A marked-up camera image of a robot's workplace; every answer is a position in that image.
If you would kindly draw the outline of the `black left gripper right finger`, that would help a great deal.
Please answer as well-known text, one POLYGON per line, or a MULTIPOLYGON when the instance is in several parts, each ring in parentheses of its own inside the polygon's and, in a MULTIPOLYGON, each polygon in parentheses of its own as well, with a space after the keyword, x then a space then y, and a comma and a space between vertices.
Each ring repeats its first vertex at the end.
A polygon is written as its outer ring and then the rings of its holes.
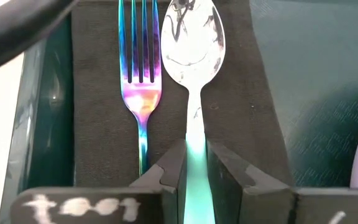
POLYGON ((207 148, 217 223, 358 224, 358 189, 290 187, 222 144, 207 148))

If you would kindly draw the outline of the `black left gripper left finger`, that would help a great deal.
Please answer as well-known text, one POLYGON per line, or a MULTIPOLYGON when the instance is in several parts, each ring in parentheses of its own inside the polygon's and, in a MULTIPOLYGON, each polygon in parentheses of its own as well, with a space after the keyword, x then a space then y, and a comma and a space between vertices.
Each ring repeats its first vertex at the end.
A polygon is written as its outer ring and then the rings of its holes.
POLYGON ((178 189, 186 143, 176 141, 127 187, 37 187, 10 209, 12 224, 178 223, 178 189))

